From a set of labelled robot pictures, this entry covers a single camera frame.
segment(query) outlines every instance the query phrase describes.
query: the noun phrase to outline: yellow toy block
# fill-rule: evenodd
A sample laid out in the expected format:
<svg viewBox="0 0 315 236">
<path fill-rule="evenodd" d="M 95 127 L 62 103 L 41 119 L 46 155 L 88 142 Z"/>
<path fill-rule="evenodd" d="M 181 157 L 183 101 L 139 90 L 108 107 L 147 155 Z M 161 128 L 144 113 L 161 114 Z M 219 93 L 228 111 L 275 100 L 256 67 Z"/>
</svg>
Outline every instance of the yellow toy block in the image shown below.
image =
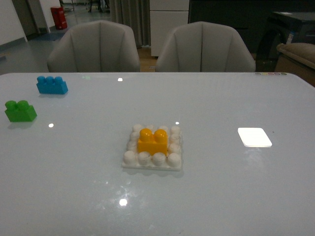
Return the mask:
<svg viewBox="0 0 315 236">
<path fill-rule="evenodd" d="M 162 152 L 167 155 L 167 133 L 163 129 L 158 129 L 154 134 L 148 128 L 140 130 L 138 140 L 138 153 L 147 151 L 150 155 Z"/>
</svg>

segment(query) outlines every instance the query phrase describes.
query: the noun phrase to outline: gray curtain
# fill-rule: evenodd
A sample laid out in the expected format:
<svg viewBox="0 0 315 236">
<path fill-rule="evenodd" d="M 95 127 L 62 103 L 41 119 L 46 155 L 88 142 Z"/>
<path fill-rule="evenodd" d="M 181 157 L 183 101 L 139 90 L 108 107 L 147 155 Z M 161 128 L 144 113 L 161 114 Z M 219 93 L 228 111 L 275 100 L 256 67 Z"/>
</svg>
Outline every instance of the gray curtain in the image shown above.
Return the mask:
<svg viewBox="0 0 315 236">
<path fill-rule="evenodd" d="M 110 0 L 109 4 L 112 22 L 132 28 L 137 48 L 150 46 L 150 1 Z"/>
</svg>

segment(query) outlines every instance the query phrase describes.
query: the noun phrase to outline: building block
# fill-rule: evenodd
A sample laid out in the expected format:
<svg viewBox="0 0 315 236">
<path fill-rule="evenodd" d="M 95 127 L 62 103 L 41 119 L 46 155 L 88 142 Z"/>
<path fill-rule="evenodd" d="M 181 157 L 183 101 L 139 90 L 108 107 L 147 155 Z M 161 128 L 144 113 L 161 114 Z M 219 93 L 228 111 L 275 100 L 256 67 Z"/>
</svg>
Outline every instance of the building block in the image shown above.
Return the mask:
<svg viewBox="0 0 315 236">
<path fill-rule="evenodd" d="M 138 152 L 147 151 L 150 155 L 162 152 L 167 155 L 167 133 L 163 129 L 158 129 L 154 134 L 148 128 L 140 130 L 138 139 Z"/>
<path fill-rule="evenodd" d="M 66 94 L 68 92 L 68 87 L 65 81 L 63 81 L 62 77 L 44 77 L 39 76 L 37 78 L 38 83 L 37 88 L 39 93 L 43 94 Z"/>
<path fill-rule="evenodd" d="M 8 101 L 5 106 L 5 114 L 10 122 L 31 122 L 37 117 L 34 107 L 27 101 Z"/>
<path fill-rule="evenodd" d="M 124 153 L 123 168 L 180 171 L 182 168 L 181 129 L 178 126 L 136 124 L 132 128 Z"/>
</svg>

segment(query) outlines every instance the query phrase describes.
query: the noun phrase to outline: green block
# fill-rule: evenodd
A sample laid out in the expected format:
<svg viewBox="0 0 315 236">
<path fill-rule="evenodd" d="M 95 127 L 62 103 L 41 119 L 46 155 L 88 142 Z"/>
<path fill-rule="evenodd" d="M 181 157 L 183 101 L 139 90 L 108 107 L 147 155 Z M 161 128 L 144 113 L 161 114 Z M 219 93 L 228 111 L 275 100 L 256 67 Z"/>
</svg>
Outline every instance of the green block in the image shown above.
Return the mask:
<svg viewBox="0 0 315 236">
<path fill-rule="evenodd" d="M 5 114 L 11 122 L 31 122 L 37 116 L 34 107 L 24 100 L 18 103 L 8 101 L 5 103 L 5 106 Z"/>
</svg>

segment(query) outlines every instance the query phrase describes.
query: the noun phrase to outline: chair backrest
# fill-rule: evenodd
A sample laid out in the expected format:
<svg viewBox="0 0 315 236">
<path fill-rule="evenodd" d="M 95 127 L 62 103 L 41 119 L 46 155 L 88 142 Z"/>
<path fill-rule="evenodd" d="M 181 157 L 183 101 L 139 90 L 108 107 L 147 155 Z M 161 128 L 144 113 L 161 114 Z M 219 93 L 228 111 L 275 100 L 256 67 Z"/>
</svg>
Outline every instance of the chair backrest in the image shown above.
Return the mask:
<svg viewBox="0 0 315 236">
<path fill-rule="evenodd" d="M 94 21 L 69 29 L 47 60 L 50 72 L 138 72 L 133 31 L 129 26 Z"/>
<path fill-rule="evenodd" d="M 171 30 L 156 72 L 254 72 L 255 61 L 232 27 L 196 22 Z"/>
</svg>

